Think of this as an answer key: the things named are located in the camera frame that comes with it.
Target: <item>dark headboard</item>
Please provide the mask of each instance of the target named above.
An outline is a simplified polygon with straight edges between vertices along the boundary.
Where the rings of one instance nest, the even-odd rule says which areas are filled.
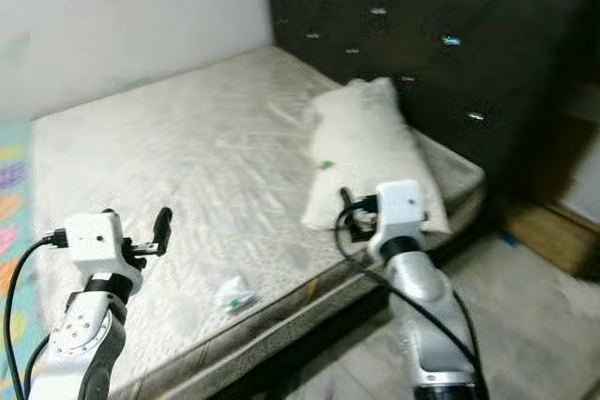
[[[339,82],[391,76],[409,122],[503,176],[593,0],[271,0],[279,47]]]

